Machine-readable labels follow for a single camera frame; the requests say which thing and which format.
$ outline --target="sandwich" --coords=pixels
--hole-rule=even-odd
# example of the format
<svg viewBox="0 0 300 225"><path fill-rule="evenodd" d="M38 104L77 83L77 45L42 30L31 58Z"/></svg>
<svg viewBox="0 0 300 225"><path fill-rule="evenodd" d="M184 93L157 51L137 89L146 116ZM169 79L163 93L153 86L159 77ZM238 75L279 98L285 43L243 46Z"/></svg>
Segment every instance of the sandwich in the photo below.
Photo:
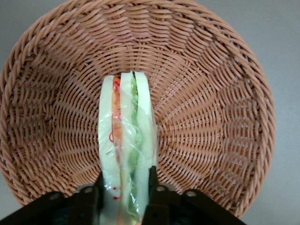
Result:
<svg viewBox="0 0 300 225"><path fill-rule="evenodd" d="M149 201L149 169L157 166L156 124L144 73L104 78L98 143L105 182L100 224L140 223Z"/></svg>

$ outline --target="wicker basket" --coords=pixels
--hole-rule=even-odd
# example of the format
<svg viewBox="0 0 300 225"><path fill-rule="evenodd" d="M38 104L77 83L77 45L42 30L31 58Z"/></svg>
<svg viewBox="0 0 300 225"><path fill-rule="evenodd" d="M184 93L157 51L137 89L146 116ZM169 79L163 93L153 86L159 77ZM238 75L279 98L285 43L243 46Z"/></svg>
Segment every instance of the wicker basket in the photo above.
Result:
<svg viewBox="0 0 300 225"><path fill-rule="evenodd" d="M41 17L0 75L2 173L21 205L99 174L105 75L143 71L160 127L160 182L242 216L274 149L274 103L248 45L189 0L73 0Z"/></svg>

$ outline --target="gray background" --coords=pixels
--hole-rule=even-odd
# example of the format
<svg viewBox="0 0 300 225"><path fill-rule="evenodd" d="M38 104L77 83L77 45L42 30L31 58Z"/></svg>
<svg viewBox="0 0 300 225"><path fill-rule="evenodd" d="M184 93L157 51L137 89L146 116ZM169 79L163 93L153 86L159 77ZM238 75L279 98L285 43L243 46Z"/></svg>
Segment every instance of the gray background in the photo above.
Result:
<svg viewBox="0 0 300 225"><path fill-rule="evenodd" d="M242 218L249 225L300 225L300 0L197 0L249 44L272 88L275 155L258 198ZM0 68L24 31L63 0L0 0ZM0 219L20 206L0 176Z"/></svg>

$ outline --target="sandwich half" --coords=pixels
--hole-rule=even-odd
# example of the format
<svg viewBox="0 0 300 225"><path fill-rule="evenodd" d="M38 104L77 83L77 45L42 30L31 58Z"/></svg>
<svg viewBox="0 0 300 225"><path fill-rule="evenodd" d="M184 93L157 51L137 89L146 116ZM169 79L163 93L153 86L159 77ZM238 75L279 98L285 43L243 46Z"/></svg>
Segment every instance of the sandwich half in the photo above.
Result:
<svg viewBox="0 0 300 225"><path fill-rule="evenodd" d="M157 133L144 73L104 78L99 102L98 143L105 181L100 224L132 225L149 201L149 169L157 165Z"/></svg>

